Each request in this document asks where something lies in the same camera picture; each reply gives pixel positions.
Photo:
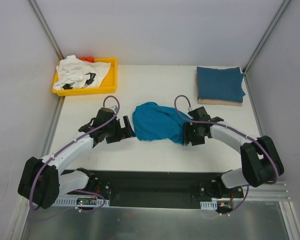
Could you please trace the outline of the teal blue t-shirt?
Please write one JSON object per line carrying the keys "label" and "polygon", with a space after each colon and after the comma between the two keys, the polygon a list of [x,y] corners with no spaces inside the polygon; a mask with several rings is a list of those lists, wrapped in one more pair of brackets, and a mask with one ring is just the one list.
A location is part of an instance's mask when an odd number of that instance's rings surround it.
{"label": "teal blue t-shirt", "polygon": [[189,117],[177,113],[173,107],[146,102],[137,106],[132,113],[136,137],[140,141],[169,139],[176,144],[183,143],[183,124]]}

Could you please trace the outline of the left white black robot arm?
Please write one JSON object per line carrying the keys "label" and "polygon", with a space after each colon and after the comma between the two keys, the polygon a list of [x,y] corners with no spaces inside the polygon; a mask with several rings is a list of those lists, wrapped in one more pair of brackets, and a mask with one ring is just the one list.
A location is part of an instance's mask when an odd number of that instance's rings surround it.
{"label": "left white black robot arm", "polygon": [[55,153],[41,158],[30,157],[24,166],[17,192],[40,208],[53,205],[59,195],[73,191],[98,195],[98,181],[95,173],[77,168],[71,173],[64,171],[83,153],[97,144],[120,142],[136,136],[128,116],[123,116],[124,126],[117,118],[117,111],[102,107],[96,117],[81,126],[73,140]]}

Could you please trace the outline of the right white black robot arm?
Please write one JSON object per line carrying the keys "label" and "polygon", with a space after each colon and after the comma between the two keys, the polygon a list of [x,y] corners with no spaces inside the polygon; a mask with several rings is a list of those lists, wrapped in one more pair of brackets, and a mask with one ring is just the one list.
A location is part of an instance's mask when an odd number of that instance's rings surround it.
{"label": "right white black robot arm", "polygon": [[215,192],[227,197],[234,187],[278,181],[285,169],[276,146],[267,135],[253,137],[229,125],[220,117],[210,117],[204,107],[189,108],[190,120],[183,124],[183,144],[203,145],[205,138],[218,140],[240,154],[241,167],[223,173]]}

